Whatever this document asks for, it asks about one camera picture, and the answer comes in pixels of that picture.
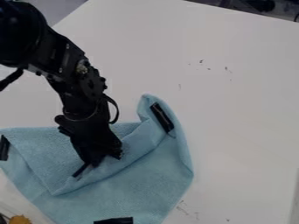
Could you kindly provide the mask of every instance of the table surface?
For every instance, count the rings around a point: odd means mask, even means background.
[[[90,0],[54,28],[108,79],[121,121],[138,119],[143,93],[177,114],[195,179],[165,224],[289,223],[299,166],[298,24],[178,0]],[[31,73],[0,102],[2,128],[53,125],[61,110]]]

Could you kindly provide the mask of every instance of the light blue towel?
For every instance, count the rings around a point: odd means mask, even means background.
[[[150,110],[158,102],[174,123],[169,135]],[[11,142],[0,162],[19,191],[59,224],[93,224],[134,217],[135,224],[162,223],[191,184],[193,171],[181,126],[161,100],[144,95],[141,122],[112,127],[123,142],[123,157],[105,157],[95,169],[73,178],[83,162],[57,128],[2,129]]]

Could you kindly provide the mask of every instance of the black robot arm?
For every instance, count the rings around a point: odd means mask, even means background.
[[[0,0],[0,63],[17,68],[0,83],[0,88],[26,69],[44,76],[59,94],[63,115],[56,116],[55,122],[59,131],[70,137],[84,161],[74,176],[88,165],[98,166],[107,155],[121,158],[122,142],[109,128],[118,118],[118,108],[103,93],[107,88],[105,78],[100,77],[78,46],[49,27],[43,15],[29,3]],[[117,108],[112,122],[109,103]]]

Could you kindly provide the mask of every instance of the towel fold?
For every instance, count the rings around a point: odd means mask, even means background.
[[[167,134],[150,106],[159,103],[174,124]],[[140,122],[111,128],[122,140],[123,157],[105,157],[73,178],[83,162],[57,128],[2,129],[10,141],[9,159],[0,162],[19,191],[56,223],[92,224],[134,217],[135,224],[161,223],[193,178],[184,132],[171,109],[144,95]]]

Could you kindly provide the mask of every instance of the cable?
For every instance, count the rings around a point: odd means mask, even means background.
[[[6,217],[5,215],[3,215],[2,213],[0,213],[0,224],[7,224],[6,220],[9,220],[8,217]]]
[[[23,68],[18,68],[15,72],[11,73],[5,79],[1,80],[0,81],[0,92],[3,91],[12,82],[14,82],[18,78],[20,78],[22,76],[23,72],[24,72]]]
[[[299,18],[299,13],[296,14],[295,18],[294,18],[294,22],[297,22],[297,19]]]

